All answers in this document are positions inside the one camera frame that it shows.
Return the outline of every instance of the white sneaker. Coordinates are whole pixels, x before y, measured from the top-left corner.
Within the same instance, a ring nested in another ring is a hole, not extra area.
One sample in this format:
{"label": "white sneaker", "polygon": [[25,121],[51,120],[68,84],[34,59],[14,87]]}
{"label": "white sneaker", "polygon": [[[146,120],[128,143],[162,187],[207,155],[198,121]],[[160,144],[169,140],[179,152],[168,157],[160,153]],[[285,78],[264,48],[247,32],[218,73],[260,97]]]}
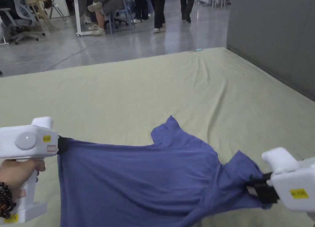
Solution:
{"label": "white sneaker", "polygon": [[153,33],[162,33],[162,32],[165,32],[165,28],[155,28],[154,30],[153,30]]}
{"label": "white sneaker", "polygon": [[90,26],[89,27],[89,30],[98,30],[99,29],[99,26],[94,24],[93,26]]}
{"label": "white sneaker", "polygon": [[103,4],[101,2],[94,2],[93,4],[88,6],[88,10],[90,12],[95,12],[96,10],[100,10]]}
{"label": "white sneaker", "polygon": [[139,20],[139,19],[134,19],[134,23],[136,24],[136,23],[141,23],[142,21],[141,20]]}
{"label": "white sneaker", "polygon": [[94,36],[104,35],[104,34],[105,34],[104,29],[97,29],[97,30],[92,31],[92,35],[94,35]]}

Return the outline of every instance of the gray partition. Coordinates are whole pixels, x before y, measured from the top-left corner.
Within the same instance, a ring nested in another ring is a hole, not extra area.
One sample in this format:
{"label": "gray partition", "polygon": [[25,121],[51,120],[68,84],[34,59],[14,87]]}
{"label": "gray partition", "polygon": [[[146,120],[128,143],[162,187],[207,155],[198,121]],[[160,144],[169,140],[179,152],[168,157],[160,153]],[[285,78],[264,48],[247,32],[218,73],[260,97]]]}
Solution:
{"label": "gray partition", "polygon": [[315,100],[315,0],[232,0],[227,48]]}

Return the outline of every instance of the black pants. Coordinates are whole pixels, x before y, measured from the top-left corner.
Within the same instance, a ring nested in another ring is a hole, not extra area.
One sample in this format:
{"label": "black pants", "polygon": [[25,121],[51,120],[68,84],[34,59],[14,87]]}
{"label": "black pants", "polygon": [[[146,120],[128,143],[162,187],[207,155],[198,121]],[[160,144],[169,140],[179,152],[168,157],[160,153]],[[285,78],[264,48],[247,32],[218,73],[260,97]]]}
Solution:
{"label": "black pants", "polygon": [[163,23],[165,23],[165,0],[151,0],[151,2],[154,9],[154,28],[161,28]]}
{"label": "black pants", "polygon": [[135,2],[135,19],[139,20],[147,20],[149,18],[148,16],[148,3],[146,0],[134,0]]}
{"label": "black pants", "polygon": [[189,16],[192,12],[195,0],[181,0],[181,14],[182,16]]}

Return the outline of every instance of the mattress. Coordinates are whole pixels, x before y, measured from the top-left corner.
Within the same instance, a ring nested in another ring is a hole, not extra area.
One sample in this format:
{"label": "mattress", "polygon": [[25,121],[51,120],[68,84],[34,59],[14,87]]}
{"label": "mattress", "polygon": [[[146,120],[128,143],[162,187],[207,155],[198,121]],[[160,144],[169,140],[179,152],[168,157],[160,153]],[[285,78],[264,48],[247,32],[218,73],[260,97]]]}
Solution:
{"label": "mattress", "polygon": [[[315,156],[314,101],[225,48],[1,78],[0,92],[0,127],[51,116],[62,136],[147,145],[152,129],[173,115],[223,163],[240,150],[268,172],[261,154],[277,146],[297,159]],[[48,202],[48,212],[25,227],[60,225],[57,159],[45,162],[35,200]],[[274,205],[207,217],[199,225],[291,227],[312,221]]]}

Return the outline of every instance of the yellow sticker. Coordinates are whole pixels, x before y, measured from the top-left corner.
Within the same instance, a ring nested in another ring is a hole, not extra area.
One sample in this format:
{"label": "yellow sticker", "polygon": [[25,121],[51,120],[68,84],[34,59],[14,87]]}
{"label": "yellow sticker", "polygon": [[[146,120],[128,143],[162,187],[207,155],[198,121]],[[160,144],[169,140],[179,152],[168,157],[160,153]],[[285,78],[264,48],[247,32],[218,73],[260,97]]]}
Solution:
{"label": "yellow sticker", "polygon": [[294,199],[310,198],[305,189],[290,189],[290,193]]}
{"label": "yellow sticker", "polygon": [[3,223],[15,223],[18,222],[18,214],[12,214],[9,219],[4,219]]}
{"label": "yellow sticker", "polygon": [[42,140],[44,143],[48,143],[51,141],[51,136],[50,135],[44,135]]}

